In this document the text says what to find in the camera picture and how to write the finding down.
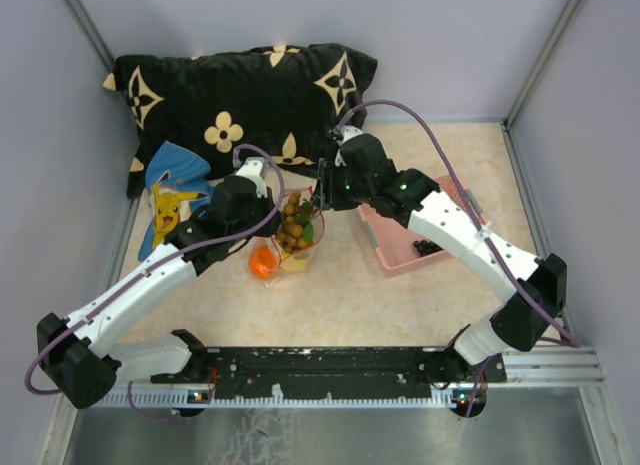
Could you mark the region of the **clear orange zip top bag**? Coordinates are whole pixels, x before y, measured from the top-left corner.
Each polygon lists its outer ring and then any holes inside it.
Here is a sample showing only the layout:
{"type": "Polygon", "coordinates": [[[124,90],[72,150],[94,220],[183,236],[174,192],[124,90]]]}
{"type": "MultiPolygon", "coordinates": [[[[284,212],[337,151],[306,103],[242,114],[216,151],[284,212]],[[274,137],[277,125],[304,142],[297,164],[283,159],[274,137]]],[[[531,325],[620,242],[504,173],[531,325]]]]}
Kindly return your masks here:
{"type": "Polygon", "coordinates": [[[325,232],[325,218],[312,203],[311,186],[287,190],[280,211],[283,221],[271,236],[256,240],[248,259],[251,275],[265,286],[304,272],[325,232]]]}

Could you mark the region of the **brown longan bunch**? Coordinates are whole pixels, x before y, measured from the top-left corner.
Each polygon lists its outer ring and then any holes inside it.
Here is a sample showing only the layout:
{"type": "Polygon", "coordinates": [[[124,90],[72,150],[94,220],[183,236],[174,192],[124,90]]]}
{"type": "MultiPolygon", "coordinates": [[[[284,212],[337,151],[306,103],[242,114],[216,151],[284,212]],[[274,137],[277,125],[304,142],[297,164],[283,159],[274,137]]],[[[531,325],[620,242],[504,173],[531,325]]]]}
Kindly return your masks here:
{"type": "Polygon", "coordinates": [[[280,255],[304,253],[319,243],[324,232],[323,216],[308,190],[288,194],[281,214],[283,221],[274,236],[280,255]]]}

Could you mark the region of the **orange persimmon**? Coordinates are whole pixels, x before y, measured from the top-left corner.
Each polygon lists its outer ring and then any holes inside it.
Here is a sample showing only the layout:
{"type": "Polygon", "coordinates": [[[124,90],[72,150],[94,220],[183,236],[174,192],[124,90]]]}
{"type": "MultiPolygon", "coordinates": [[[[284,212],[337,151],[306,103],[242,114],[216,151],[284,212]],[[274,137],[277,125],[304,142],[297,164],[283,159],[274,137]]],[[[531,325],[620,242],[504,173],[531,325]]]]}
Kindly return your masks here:
{"type": "Polygon", "coordinates": [[[257,279],[267,280],[272,278],[277,272],[278,266],[278,257],[267,245],[254,248],[249,255],[249,271],[257,279]]]}

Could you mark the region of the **yellow lemon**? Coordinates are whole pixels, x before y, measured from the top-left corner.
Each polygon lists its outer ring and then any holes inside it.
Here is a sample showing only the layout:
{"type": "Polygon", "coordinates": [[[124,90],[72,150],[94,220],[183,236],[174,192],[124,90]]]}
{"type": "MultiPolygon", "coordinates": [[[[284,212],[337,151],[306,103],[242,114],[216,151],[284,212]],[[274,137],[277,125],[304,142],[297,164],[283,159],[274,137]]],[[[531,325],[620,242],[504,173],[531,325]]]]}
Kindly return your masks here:
{"type": "Polygon", "coordinates": [[[280,268],[286,273],[298,273],[304,271],[310,260],[310,253],[288,254],[282,252],[280,255],[280,268]]]}

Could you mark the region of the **pink plastic basket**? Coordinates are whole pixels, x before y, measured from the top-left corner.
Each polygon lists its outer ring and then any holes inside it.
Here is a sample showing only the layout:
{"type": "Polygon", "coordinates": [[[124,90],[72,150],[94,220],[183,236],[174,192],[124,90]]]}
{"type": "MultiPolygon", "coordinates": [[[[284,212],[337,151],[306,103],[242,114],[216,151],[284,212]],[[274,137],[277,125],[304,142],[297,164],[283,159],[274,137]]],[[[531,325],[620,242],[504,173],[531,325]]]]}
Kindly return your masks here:
{"type": "Polygon", "coordinates": [[[387,278],[399,276],[450,258],[450,254],[443,249],[437,253],[419,257],[413,247],[413,242],[428,239],[405,229],[390,218],[380,216],[369,205],[361,205],[358,208],[358,213],[387,278]]]}

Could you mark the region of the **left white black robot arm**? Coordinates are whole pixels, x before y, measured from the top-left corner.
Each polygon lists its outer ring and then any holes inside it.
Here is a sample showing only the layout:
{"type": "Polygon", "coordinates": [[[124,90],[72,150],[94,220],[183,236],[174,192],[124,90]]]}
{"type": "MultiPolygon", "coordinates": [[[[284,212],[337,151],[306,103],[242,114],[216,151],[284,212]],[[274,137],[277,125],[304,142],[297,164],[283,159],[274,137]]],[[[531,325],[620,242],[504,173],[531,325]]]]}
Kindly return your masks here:
{"type": "Polygon", "coordinates": [[[96,404],[116,384],[201,379],[208,352],[190,332],[174,330],[156,342],[129,345],[120,338],[165,296],[230,256],[237,242],[268,230],[276,209],[261,176],[224,179],[211,202],[125,279],[65,318],[50,313],[41,319],[38,365],[77,409],[96,404]]]}

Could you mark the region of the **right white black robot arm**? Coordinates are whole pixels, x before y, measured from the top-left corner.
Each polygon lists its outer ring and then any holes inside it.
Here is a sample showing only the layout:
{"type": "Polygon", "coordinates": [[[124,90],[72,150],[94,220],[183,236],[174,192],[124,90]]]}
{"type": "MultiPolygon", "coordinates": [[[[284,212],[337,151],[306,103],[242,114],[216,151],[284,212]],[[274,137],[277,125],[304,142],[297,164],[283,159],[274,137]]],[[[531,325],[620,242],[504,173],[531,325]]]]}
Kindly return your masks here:
{"type": "Polygon", "coordinates": [[[566,299],[567,265],[556,254],[526,252],[494,233],[417,169],[397,170],[379,139],[353,126],[335,131],[337,151],[321,161],[312,200],[322,209],[366,206],[384,220],[435,243],[482,279],[498,308],[458,332],[441,351],[447,381],[470,380],[482,362],[515,349],[530,351],[566,299]]]}

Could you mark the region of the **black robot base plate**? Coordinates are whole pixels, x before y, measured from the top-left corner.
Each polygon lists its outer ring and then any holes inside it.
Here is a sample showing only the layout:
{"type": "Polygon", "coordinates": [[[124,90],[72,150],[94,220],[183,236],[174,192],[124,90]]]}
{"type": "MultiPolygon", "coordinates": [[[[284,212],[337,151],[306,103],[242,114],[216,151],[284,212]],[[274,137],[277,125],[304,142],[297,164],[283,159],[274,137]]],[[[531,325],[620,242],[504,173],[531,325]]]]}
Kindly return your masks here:
{"type": "Polygon", "coordinates": [[[151,382],[211,386],[219,399],[267,398],[274,386],[294,400],[413,399],[471,384],[479,371],[489,383],[506,381],[500,355],[486,366],[469,365],[442,347],[222,347],[197,351],[184,371],[151,382]]]}

